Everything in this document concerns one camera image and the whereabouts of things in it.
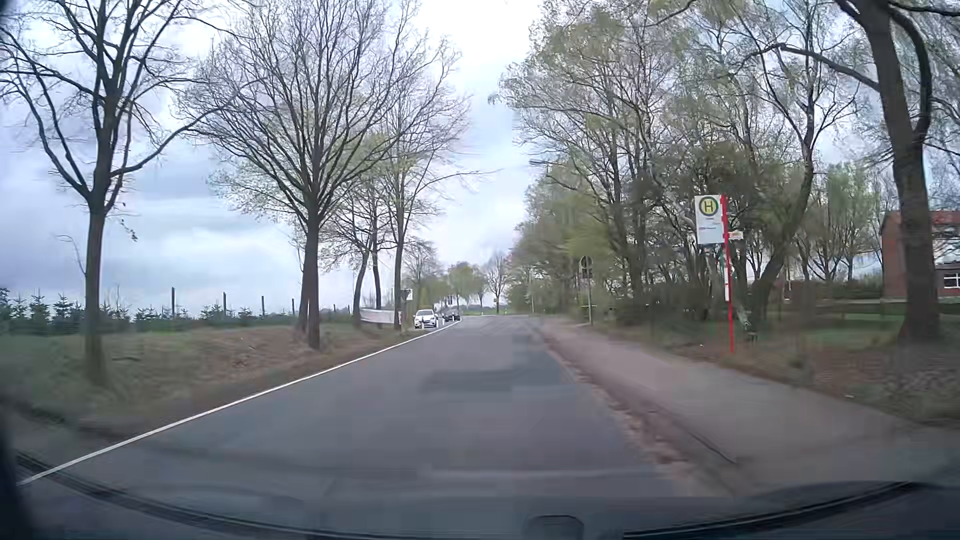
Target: white road line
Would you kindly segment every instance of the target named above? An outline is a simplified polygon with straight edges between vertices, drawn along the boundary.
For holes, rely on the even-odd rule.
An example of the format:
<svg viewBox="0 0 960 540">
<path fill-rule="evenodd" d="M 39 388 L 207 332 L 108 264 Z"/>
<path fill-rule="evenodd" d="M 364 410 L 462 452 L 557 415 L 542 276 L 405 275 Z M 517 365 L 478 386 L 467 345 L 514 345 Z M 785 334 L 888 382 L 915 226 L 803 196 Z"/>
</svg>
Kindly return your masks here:
<svg viewBox="0 0 960 540">
<path fill-rule="evenodd" d="M 83 461 L 87 461 L 88 459 L 93 458 L 93 457 L 96 457 L 96 456 L 98 456 L 98 455 L 106 454 L 107 452 L 109 452 L 109 451 L 111 451 L 111 450 L 116 450 L 116 449 L 118 449 L 118 448 L 120 448 L 120 447 L 124 447 L 124 446 L 127 446 L 127 445 L 131 444 L 131 443 L 135 443 L 136 441 L 138 441 L 138 440 L 140 440 L 140 439 L 145 439 L 145 438 L 149 437 L 150 435 L 156 435 L 157 433 L 160 433 L 160 432 L 162 432 L 162 431 L 167 431 L 167 430 L 170 429 L 170 428 L 175 428 L 176 426 L 179 426 L 180 424 L 186 424 L 187 422 L 189 422 L 189 421 L 191 421 L 191 420 L 196 420 L 196 419 L 198 419 L 198 418 L 202 418 L 202 417 L 206 416 L 207 414 L 213 414 L 214 412 L 223 410 L 223 409 L 225 409 L 225 408 L 227 408 L 227 407 L 231 407 L 231 406 L 234 406 L 234 405 L 240 405 L 240 404 L 242 404 L 242 403 L 244 403 L 244 402 L 248 402 L 249 400 L 252 400 L 253 398 L 259 398 L 260 396 L 267 395 L 267 394 L 269 394 L 269 393 L 271 393 L 271 392 L 276 392 L 276 391 L 279 390 L 280 388 L 286 388 L 287 386 L 291 386 L 291 385 L 293 385 L 293 384 L 297 384 L 298 382 L 303 382 L 303 381 L 308 380 L 308 379 L 313 379 L 314 377 L 318 377 L 318 376 L 320 376 L 320 375 L 323 375 L 324 373 L 330 373 L 330 372 L 333 371 L 333 370 L 337 370 L 337 369 L 340 369 L 340 368 L 342 368 L 342 367 L 349 366 L 349 365 L 352 364 L 353 362 L 359 362 L 360 360 L 369 358 L 369 357 L 371 357 L 371 356 L 379 355 L 380 353 L 385 353 L 385 352 L 387 352 L 387 351 L 390 351 L 391 349 L 394 349 L 394 348 L 396 348 L 396 347 L 399 347 L 400 345 L 406 345 L 407 343 L 410 343 L 411 341 L 417 341 L 418 339 L 420 339 L 420 338 L 422 338 L 422 337 L 426 337 L 426 336 L 428 336 L 428 335 L 430 335 L 430 334 L 437 333 L 438 331 L 444 331 L 444 330 L 446 330 L 446 329 L 448 329 L 448 328 L 450 328 L 450 327 L 453 327 L 454 325 L 458 324 L 459 322 L 460 322 L 460 321 L 456 321 L 456 322 L 454 322 L 453 324 L 444 325 L 442 328 L 436 329 L 436 330 L 434 330 L 434 331 L 431 331 L 431 332 L 428 332 L 428 333 L 425 333 L 425 334 L 422 334 L 422 335 L 418 335 L 417 337 L 412 337 L 412 338 L 410 338 L 410 339 L 408 339 L 408 340 L 406 340 L 406 341 L 397 343 L 397 344 L 395 344 L 395 345 L 391 345 L 390 347 L 387 347 L 386 349 L 380 349 L 379 351 L 377 351 L 377 352 L 375 352 L 375 353 L 370 353 L 369 355 L 366 355 L 366 356 L 360 356 L 359 358 L 355 358 L 355 359 L 353 359 L 353 360 L 351 360 L 351 361 L 349 361 L 349 362 L 344 362 L 344 363 L 342 363 L 342 364 L 335 365 L 335 366 L 333 366 L 333 367 L 331 367 L 331 368 L 324 369 L 323 371 L 318 372 L 318 373 L 315 373 L 315 374 L 313 374 L 313 375 L 308 375 L 308 376 L 306 376 L 306 377 L 301 377 L 301 378 L 299 378 L 299 379 L 297 379 L 297 380 L 291 380 L 290 382 L 285 382 L 284 384 L 281 384 L 280 386 L 275 386 L 275 387 L 269 388 L 269 389 L 267 389 L 267 390 L 261 390 L 261 391 L 255 393 L 255 394 L 251 394 L 250 396 L 247 396 L 246 398 L 241 398 L 241 399 L 239 399 L 239 400 L 237 400 L 237 401 L 235 401 L 235 402 L 231 402 L 231 403 L 228 403 L 228 404 L 226 404 L 226 405 L 220 405 L 220 406 L 211 408 L 210 410 L 201 412 L 201 413 L 199 413 L 199 414 L 194 414 L 193 416 L 184 418 L 184 419 L 182 419 L 182 420 L 178 420 L 177 422 L 174 422 L 173 424 L 167 424 L 166 426 L 157 428 L 157 429 L 155 429 L 155 430 L 150 430 L 150 431 L 147 431 L 146 433 L 141 433 L 141 434 L 137 435 L 136 437 L 129 438 L 129 439 L 125 440 L 125 441 L 120 441 L 120 442 L 118 442 L 118 443 L 116 443 L 116 444 L 113 444 L 113 445 L 110 445 L 110 446 L 108 446 L 108 447 L 106 447 L 106 448 L 102 448 L 102 449 L 100 449 L 100 450 L 98 450 L 98 451 L 96 451 L 96 452 L 92 452 L 92 453 L 87 454 L 87 455 L 82 455 L 82 456 L 80 456 L 80 457 L 78 457 L 78 458 L 76 458 L 76 459 L 71 459 L 70 461 L 67 461 L 66 463 L 62 463 L 61 465 L 58 465 L 58 466 L 54 467 L 53 469 L 48 469 L 48 470 L 46 470 L 46 471 L 43 471 L 42 473 L 37 473 L 37 474 L 35 474 L 35 475 L 33 475 L 33 476 L 29 477 L 29 478 L 26 478 L 26 479 L 23 479 L 23 480 L 17 482 L 16 485 L 18 485 L 18 486 L 27 485 L 28 483 L 30 483 L 30 482 L 32 482 L 32 481 L 34 481 L 34 480 L 42 479 L 43 477 L 46 477 L 46 476 L 48 476 L 48 475 L 52 475 L 52 474 L 54 474 L 54 473 L 56 473 L 56 472 L 62 471 L 63 469 L 66 469 L 67 467 L 72 467 L 72 466 L 76 465 L 77 463 L 80 463 L 80 462 L 83 462 Z"/>
</svg>

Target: brick building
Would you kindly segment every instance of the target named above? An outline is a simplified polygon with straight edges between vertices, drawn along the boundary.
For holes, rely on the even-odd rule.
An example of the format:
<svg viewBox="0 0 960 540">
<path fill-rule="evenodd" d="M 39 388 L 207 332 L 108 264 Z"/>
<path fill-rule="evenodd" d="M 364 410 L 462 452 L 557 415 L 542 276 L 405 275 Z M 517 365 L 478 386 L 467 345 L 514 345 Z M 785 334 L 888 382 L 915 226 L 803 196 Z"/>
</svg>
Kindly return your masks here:
<svg viewBox="0 0 960 540">
<path fill-rule="evenodd" d="M 933 221 L 933 258 L 937 268 L 937 294 L 960 296 L 960 211 L 935 210 Z M 880 224 L 880 249 L 883 256 L 883 296 L 906 296 L 906 267 L 900 239 L 900 213 L 887 212 Z"/>
</svg>

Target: yellow circle sign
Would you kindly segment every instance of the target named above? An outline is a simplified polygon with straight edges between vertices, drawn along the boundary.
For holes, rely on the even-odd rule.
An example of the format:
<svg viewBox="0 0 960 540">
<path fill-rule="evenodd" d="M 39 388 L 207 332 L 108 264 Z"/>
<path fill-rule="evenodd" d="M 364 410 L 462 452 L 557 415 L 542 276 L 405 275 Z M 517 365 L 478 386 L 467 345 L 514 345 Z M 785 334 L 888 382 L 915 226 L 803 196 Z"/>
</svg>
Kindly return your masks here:
<svg viewBox="0 0 960 540">
<path fill-rule="evenodd" d="M 703 215 L 713 215 L 720 209 L 720 203 L 713 197 L 704 197 L 700 200 L 700 213 Z"/>
</svg>

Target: grass verge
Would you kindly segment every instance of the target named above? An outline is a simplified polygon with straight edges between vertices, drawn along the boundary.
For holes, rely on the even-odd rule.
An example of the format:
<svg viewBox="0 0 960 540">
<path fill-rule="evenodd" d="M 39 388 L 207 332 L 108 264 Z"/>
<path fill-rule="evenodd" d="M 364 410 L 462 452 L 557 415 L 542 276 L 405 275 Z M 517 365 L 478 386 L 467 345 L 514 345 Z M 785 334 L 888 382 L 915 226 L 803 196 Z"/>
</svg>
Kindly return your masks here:
<svg viewBox="0 0 960 540">
<path fill-rule="evenodd" d="M 726 322 L 658 321 L 598 331 L 670 353 L 714 362 L 770 380 L 803 386 L 928 424 L 960 427 L 960 325 L 944 324 L 944 340 L 896 343 L 901 318 L 818 317 L 812 324 L 772 322 L 756 341 L 738 333 L 729 352 Z"/>
<path fill-rule="evenodd" d="M 102 447 L 409 338 L 346 323 L 322 332 L 322 351 L 287 326 L 106 335 L 110 390 L 85 380 L 79 336 L 3 335 L 0 396 L 25 420 L 11 423 L 14 440 L 62 426 L 94 433 Z M 29 450 L 52 460 L 76 453 Z"/>
</svg>

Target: car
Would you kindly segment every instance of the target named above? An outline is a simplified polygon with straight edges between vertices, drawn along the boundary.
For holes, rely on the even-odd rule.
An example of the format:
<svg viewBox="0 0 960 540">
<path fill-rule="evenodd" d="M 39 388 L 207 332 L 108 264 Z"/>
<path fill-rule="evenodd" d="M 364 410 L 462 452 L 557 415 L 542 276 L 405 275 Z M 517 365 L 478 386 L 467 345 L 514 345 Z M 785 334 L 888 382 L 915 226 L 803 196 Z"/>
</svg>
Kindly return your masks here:
<svg viewBox="0 0 960 540">
<path fill-rule="evenodd" d="M 414 315 L 414 328 L 437 328 L 437 314 L 433 309 L 421 309 Z"/>
</svg>

